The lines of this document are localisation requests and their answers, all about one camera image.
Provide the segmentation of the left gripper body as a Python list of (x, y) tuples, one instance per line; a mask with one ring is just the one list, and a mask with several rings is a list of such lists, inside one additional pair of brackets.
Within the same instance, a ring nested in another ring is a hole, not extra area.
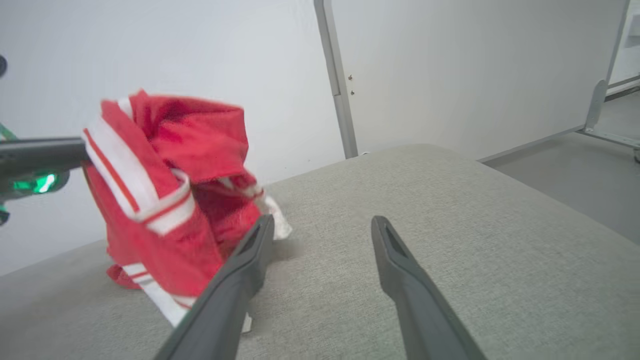
[(55, 193), (68, 183), (70, 171), (37, 173), (23, 178), (2, 178), (0, 202), (2, 204), (22, 198)]

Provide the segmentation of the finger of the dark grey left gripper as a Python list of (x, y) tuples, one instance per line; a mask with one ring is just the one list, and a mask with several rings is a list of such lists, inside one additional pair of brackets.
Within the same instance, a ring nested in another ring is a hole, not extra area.
[(0, 175), (25, 177), (78, 168), (90, 157), (81, 137), (14, 139), (0, 144)]

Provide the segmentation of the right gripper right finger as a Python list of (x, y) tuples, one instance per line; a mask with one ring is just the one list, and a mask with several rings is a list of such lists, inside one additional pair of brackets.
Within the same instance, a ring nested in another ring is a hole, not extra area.
[(371, 239), (381, 288), (395, 304), (407, 359), (486, 359), (389, 219), (372, 217)]

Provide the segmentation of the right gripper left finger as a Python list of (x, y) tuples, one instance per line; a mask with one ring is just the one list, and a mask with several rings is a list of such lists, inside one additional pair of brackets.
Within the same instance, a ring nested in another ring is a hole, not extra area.
[(274, 217), (260, 216), (163, 344), (156, 360), (236, 358), (249, 303), (265, 284), (274, 234)]

